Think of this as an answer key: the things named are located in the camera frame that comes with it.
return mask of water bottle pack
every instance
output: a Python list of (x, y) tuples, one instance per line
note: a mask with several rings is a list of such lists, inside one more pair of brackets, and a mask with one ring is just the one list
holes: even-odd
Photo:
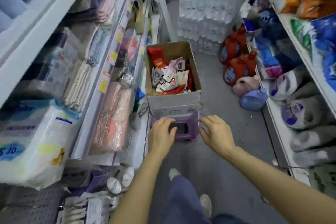
[(180, 0), (178, 36), (197, 41), (200, 52), (217, 55), (244, 1)]

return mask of perforated metal panel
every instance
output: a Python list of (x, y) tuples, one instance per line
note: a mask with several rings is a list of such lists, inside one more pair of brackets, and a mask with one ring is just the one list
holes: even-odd
[(40, 191), (13, 186), (0, 213), (0, 223), (55, 224), (63, 195), (59, 185)]

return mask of hand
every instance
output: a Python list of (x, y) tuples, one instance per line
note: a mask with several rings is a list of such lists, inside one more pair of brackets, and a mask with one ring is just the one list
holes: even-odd
[(233, 140), (230, 126), (217, 115), (209, 115), (198, 119), (209, 130), (199, 127), (199, 132), (204, 142), (222, 158), (228, 158), (237, 148)]
[(148, 152), (153, 153), (161, 160), (166, 157), (174, 143), (177, 128), (172, 128), (170, 133), (168, 131), (169, 125), (174, 121), (170, 118), (161, 118), (154, 123), (149, 132)]

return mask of foot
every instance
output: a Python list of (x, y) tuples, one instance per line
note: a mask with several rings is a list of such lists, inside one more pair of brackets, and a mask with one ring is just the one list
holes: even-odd
[(210, 200), (209, 196), (207, 194), (203, 194), (199, 198), (199, 202), (202, 206), (203, 214), (206, 217), (211, 218), (212, 217), (212, 205), (211, 205), (211, 200)]
[(180, 173), (176, 168), (171, 168), (171, 169), (169, 170), (169, 179), (170, 179), (170, 181), (172, 181), (173, 178), (174, 178), (175, 176), (178, 176), (178, 175), (181, 175), (181, 173)]

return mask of gray floor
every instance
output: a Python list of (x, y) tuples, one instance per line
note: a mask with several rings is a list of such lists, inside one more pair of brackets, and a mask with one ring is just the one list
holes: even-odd
[[(179, 16), (179, 2), (168, 4), (173, 27)], [(168, 41), (163, 30), (162, 42)], [(202, 115), (216, 114), (231, 126), (235, 143), (250, 154), (267, 163), (272, 163), (275, 154), (262, 113), (247, 111), (239, 106), (239, 99), (222, 78), (223, 66), (217, 58), (195, 53), (201, 78)], [(160, 215), (167, 201), (170, 168), (177, 168), (189, 179), (200, 196), (206, 193), (212, 200), (213, 214), (230, 213), (251, 223), (286, 223), (272, 207), (261, 200), (260, 192), (234, 167), (217, 156), (204, 144), (175, 142), (163, 161), (157, 176), (149, 223), (160, 223)]]

